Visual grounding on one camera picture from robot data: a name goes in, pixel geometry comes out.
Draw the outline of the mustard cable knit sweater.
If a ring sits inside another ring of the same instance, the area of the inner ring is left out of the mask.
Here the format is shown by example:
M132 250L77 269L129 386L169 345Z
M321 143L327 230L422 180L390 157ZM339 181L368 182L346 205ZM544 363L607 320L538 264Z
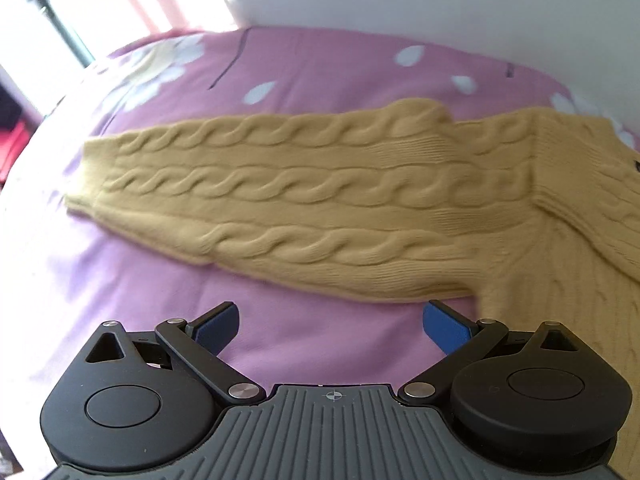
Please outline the mustard cable knit sweater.
M218 117L87 142L65 203L188 263L382 304L545 315L639 380L639 156L605 118L470 122L424 99Z

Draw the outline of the pink floral bed sheet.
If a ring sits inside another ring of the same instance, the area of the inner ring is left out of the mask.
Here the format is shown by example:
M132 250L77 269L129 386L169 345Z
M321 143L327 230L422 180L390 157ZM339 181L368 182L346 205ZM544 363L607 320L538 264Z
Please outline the pink floral bed sheet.
M639 381L639 139L526 67L326 29L145 39L91 65L1 193L1 429L101 322L241 310L256 382L390 382L452 299L563 323Z

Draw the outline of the red object beside bed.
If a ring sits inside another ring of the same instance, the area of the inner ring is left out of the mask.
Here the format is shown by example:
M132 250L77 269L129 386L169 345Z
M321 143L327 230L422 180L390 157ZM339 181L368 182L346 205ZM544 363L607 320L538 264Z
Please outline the red object beside bed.
M11 168L26 148L30 140L30 131L26 124L19 120L13 129L0 131L0 183L4 185Z

